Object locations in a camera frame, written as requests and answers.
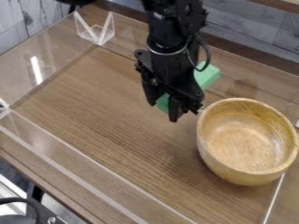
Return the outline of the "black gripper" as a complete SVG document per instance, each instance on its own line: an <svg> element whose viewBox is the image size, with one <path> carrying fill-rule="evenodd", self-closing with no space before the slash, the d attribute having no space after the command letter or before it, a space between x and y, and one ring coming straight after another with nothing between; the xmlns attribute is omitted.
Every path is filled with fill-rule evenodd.
<svg viewBox="0 0 299 224"><path fill-rule="evenodd" d="M144 96L151 106L164 93L168 98L170 121L176 123L190 111L196 114L204 99L194 78L200 45L204 45L202 27L206 18L151 18L146 49L135 50L135 70L141 75Z"/></svg>

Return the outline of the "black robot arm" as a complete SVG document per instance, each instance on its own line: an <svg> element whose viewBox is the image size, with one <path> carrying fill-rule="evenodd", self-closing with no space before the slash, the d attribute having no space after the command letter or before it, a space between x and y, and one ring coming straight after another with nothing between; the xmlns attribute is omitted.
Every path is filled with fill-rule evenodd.
<svg viewBox="0 0 299 224"><path fill-rule="evenodd" d="M146 48L135 50L135 70L141 75L150 105L167 96L171 122L202 107L204 93L194 74L207 64L199 63L200 52L210 50L202 28L208 12L202 0L141 0L148 18Z"/></svg>

